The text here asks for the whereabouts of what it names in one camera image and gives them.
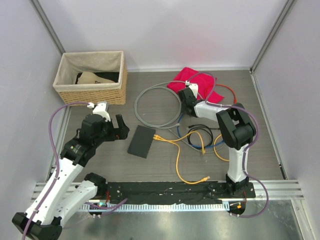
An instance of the beige cloth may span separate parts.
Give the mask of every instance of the beige cloth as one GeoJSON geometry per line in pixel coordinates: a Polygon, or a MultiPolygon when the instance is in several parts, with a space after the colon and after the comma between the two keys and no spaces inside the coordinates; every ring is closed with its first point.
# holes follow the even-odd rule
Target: beige cloth
{"type": "Polygon", "coordinates": [[[78,78],[77,84],[114,84],[115,82],[106,78],[99,77],[93,72],[84,71],[78,78]]]}

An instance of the black cable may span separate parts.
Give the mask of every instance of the black cable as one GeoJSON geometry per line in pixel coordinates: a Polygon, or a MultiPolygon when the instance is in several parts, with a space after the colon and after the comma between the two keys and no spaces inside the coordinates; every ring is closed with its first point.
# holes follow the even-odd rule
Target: black cable
{"type": "Polygon", "coordinates": [[[209,190],[210,190],[210,192],[211,192],[211,194],[223,194],[223,193],[225,193],[226,191],[227,191],[227,188],[225,188],[223,191],[221,191],[221,192],[217,192],[217,191],[214,191],[213,190],[213,188],[211,188],[211,187],[207,187],[209,190]]]}
{"type": "MultiPolygon", "coordinates": [[[[205,146],[205,148],[206,148],[206,147],[210,147],[210,146],[214,143],[214,134],[212,133],[210,127],[208,127],[208,126],[206,126],[206,125],[204,125],[204,124],[194,124],[194,125],[190,125],[188,128],[189,128],[188,133],[190,133],[190,132],[192,132],[192,131],[196,131],[196,130],[203,130],[203,131],[205,131],[205,132],[209,135],[209,137],[210,137],[210,142],[205,146]]],[[[189,143],[190,145],[193,145],[193,146],[194,146],[194,144],[191,143],[190,136],[191,136],[191,135],[189,135],[189,136],[187,137],[187,141],[188,141],[188,143],[189,143]]]]}

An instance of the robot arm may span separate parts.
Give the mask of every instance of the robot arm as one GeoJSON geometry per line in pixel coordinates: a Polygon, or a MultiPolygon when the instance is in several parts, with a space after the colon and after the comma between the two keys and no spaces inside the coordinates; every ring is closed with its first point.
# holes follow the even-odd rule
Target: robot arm
{"type": "MultiPolygon", "coordinates": [[[[56,182],[28,228],[27,236],[30,239],[58,239],[66,222],[81,205],[106,192],[106,179],[90,173],[73,193],[63,199],[70,184],[96,154],[97,147],[103,142],[123,140],[128,136],[129,128],[125,125],[122,116],[116,116],[118,128],[114,128],[107,110],[107,102],[98,102],[92,114],[87,115],[82,121],[78,134],[64,145],[59,159],[60,169],[56,182]]],[[[17,212],[14,215],[12,222],[21,233],[34,209],[54,181],[56,170],[32,205],[25,212],[17,212]]]]}
{"type": "MultiPolygon", "coordinates": [[[[197,94],[189,87],[178,92],[182,110],[189,116],[206,118],[218,122],[222,139],[229,148],[229,169],[226,174],[228,191],[235,195],[242,191],[249,182],[243,171],[244,149],[253,141],[256,128],[249,116],[238,109],[208,105],[197,100],[197,94]]],[[[235,106],[243,108],[240,103],[235,106]]],[[[247,169],[248,155],[245,156],[244,169],[247,169]]]]}

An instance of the black pad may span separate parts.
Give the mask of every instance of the black pad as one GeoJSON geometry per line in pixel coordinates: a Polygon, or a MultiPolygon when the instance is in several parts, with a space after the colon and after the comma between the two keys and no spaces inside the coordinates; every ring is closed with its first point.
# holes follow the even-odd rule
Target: black pad
{"type": "Polygon", "coordinates": [[[155,129],[138,125],[128,148],[128,154],[146,159],[155,133],[155,129]]]}
{"type": "MultiPolygon", "coordinates": [[[[182,181],[108,182],[107,191],[111,204],[118,204],[127,198],[125,204],[134,205],[204,205],[221,203],[220,199],[244,197],[242,192],[237,195],[230,194],[227,183],[217,181],[205,181],[194,185],[182,181]]],[[[252,182],[249,182],[243,191],[247,199],[256,197],[252,182]]]]}

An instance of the pink towel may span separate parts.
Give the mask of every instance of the pink towel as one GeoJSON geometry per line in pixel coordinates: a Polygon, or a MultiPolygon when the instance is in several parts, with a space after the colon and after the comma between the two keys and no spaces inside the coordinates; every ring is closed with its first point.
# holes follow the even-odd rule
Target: pink towel
{"type": "MultiPolygon", "coordinates": [[[[198,73],[198,71],[193,70],[189,67],[185,67],[184,69],[182,69],[181,72],[179,72],[179,74],[173,79],[173,81],[167,85],[167,87],[173,90],[177,94],[180,90],[186,88],[186,85],[182,82],[175,82],[175,81],[185,82],[196,73],[198,73]]],[[[217,80],[216,77],[213,79],[212,76],[209,76],[207,74],[199,74],[193,77],[190,80],[190,83],[198,84],[198,92],[205,99],[207,95],[210,93],[212,86],[214,85],[214,81],[216,80],[217,80]]],[[[216,104],[216,103],[219,103],[224,98],[225,98],[224,96],[221,96],[214,91],[209,97],[208,101],[216,104]]]]}

